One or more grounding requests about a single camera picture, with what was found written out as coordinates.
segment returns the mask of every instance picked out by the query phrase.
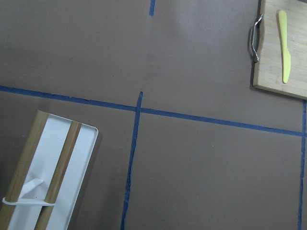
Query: metal handle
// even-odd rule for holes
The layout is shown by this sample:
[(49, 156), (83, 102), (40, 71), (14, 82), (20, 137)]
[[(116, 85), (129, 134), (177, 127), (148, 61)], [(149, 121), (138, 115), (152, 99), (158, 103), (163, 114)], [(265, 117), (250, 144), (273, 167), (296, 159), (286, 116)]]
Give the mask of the metal handle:
[(255, 21), (255, 24), (254, 24), (252, 31), (251, 31), (250, 46), (251, 46), (251, 50), (253, 52), (254, 62), (258, 62), (260, 60), (260, 56), (259, 56), (259, 54), (257, 53), (257, 51), (255, 50), (255, 47), (254, 47), (254, 41), (255, 41), (256, 26), (261, 22), (262, 18), (263, 18), (263, 14), (261, 14), (259, 16), (259, 18)]

